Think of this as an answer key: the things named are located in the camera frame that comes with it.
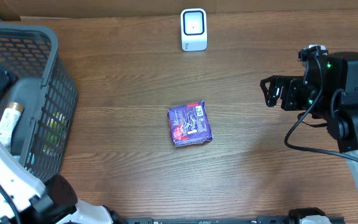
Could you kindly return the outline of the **purple square packet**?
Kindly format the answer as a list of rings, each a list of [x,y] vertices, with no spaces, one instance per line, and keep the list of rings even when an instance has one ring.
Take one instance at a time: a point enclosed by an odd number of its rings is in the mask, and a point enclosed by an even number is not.
[[[175,147],[204,144],[213,140],[203,100],[169,108],[167,117]]]

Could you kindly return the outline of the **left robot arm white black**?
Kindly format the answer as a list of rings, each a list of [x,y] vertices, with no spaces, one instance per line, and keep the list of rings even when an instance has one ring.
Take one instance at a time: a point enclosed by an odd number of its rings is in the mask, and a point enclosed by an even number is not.
[[[124,223],[113,210],[78,199],[57,174],[43,183],[0,142],[0,223]]]

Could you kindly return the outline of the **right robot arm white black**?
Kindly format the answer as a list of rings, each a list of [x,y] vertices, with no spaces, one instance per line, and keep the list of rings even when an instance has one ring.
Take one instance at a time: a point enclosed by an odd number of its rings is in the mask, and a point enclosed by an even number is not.
[[[298,60],[305,68],[302,76],[273,75],[261,80],[265,103],[274,107],[281,100],[283,110],[299,111],[285,145],[345,159],[358,191],[358,52],[330,53],[323,45],[309,45],[298,51]],[[289,142],[308,115],[324,121],[322,126],[337,141],[337,151]]]

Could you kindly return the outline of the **white tube gold cap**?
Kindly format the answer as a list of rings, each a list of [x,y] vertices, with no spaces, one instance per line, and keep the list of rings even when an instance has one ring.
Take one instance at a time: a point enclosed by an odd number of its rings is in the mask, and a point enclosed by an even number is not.
[[[0,120],[0,142],[11,152],[12,135],[24,107],[14,101],[7,105]]]

